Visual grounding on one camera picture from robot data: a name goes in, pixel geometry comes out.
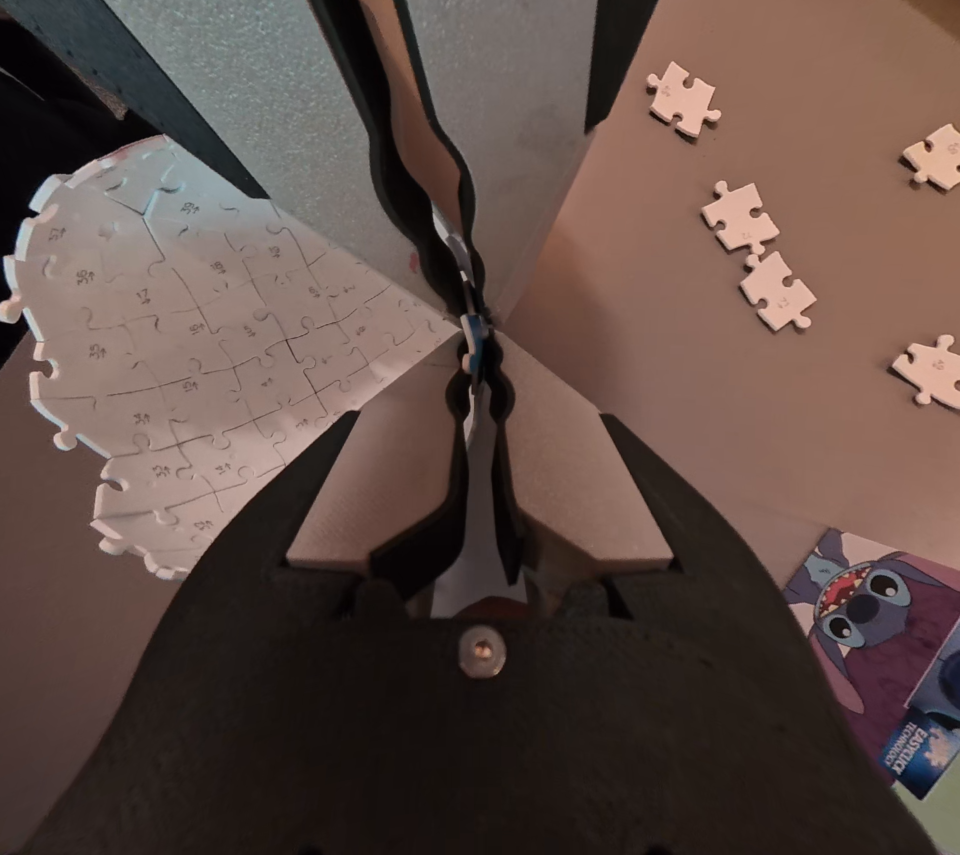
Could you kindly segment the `blue puzzle piece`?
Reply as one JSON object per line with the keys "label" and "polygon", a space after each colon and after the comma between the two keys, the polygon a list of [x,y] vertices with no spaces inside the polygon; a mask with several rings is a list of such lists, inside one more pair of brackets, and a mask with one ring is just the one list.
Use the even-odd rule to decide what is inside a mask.
{"label": "blue puzzle piece", "polygon": [[471,379],[469,413],[463,422],[463,435],[466,446],[471,446],[481,416],[484,395],[484,350],[491,328],[479,304],[472,256],[463,236],[454,229],[434,202],[431,203],[431,212],[435,230],[453,254],[462,281],[466,311],[461,314],[460,322],[465,336],[466,351],[461,360],[461,367]]}

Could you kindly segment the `white puzzle piece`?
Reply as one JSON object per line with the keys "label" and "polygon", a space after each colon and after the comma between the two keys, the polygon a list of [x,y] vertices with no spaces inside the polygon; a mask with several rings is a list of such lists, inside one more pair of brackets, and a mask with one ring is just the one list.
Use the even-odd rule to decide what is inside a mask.
{"label": "white puzzle piece", "polygon": [[780,234],[771,216],[762,211],[762,198],[756,183],[731,188],[720,180],[713,186],[714,201],[704,205],[704,223],[716,229],[717,241],[727,251],[749,249],[750,255],[761,256],[766,245]]}
{"label": "white puzzle piece", "polygon": [[722,111],[711,107],[714,86],[700,78],[686,84],[690,74],[682,66],[670,62],[662,76],[648,75],[646,86],[654,92],[650,105],[651,114],[664,123],[676,121],[676,130],[695,140],[704,124],[714,125],[722,117]]}
{"label": "white puzzle piece", "polygon": [[913,169],[913,183],[949,192],[959,184],[959,131],[947,123],[904,148],[901,160]]}
{"label": "white puzzle piece", "polygon": [[793,278],[779,252],[764,257],[750,254],[745,268],[747,273],[739,288],[771,331],[779,332],[789,324],[798,331],[810,328],[806,311],[817,298],[803,281]]}
{"label": "white puzzle piece", "polygon": [[959,355],[952,351],[954,336],[943,333],[935,344],[912,343],[892,363],[891,370],[915,387],[914,403],[937,402],[959,411]]}

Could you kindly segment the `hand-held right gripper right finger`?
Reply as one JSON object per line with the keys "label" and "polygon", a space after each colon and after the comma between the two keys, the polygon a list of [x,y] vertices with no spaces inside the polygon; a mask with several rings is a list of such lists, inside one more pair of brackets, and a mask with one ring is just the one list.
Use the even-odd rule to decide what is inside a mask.
{"label": "hand-held right gripper right finger", "polygon": [[674,554],[600,411],[502,333],[487,342],[496,544],[510,584],[666,569]]}

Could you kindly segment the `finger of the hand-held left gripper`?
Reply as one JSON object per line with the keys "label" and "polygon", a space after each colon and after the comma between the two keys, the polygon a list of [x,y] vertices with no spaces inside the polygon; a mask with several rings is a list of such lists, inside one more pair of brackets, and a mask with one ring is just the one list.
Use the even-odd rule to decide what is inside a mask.
{"label": "finger of the hand-held left gripper", "polygon": [[452,318],[460,272],[402,162],[360,0],[103,0],[268,198]]}
{"label": "finger of the hand-held left gripper", "polygon": [[459,154],[483,295],[508,316],[592,135],[597,0],[395,0],[431,124]]}

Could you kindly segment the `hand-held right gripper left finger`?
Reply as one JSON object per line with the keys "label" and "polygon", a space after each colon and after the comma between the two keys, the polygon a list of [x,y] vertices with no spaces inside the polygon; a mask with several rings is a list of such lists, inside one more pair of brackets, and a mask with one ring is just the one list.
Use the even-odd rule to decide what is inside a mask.
{"label": "hand-held right gripper left finger", "polygon": [[295,568],[414,597],[464,545],[471,378],[450,337],[361,408],[287,551]]}

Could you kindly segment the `blue puzzle ball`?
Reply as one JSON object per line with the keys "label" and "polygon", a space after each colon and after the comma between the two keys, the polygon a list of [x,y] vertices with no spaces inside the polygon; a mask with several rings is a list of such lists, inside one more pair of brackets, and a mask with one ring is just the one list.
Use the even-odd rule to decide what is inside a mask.
{"label": "blue puzzle ball", "polygon": [[435,309],[165,136],[53,174],[4,259],[54,444],[105,458],[105,553],[181,580],[346,412],[454,335]]}

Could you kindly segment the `printed puzzle box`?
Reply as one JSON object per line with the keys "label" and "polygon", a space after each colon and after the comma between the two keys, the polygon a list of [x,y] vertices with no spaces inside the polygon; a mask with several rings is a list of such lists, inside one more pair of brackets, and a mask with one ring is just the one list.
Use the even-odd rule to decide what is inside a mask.
{"label": "printed puzzle box", "polygon": [[958,853],[958,569],[832,527],[783,595],[870,765]]}

